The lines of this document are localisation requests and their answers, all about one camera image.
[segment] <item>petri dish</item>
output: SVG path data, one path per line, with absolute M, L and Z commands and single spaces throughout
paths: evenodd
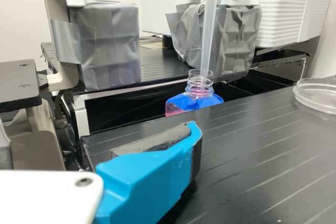
M 294 86 L 295 98 L 301 104 L 336 115 L 336 76 L 325 79 L 302 79 Z

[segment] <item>blue plastic holder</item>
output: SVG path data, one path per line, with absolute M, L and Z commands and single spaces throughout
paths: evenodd
M 187 126 L 190 136 L 166 150 L 97 165 L 104 193 L 94 223 L 157 223 L 177 203 L 200 168 L 202 131 L 195 122 Z

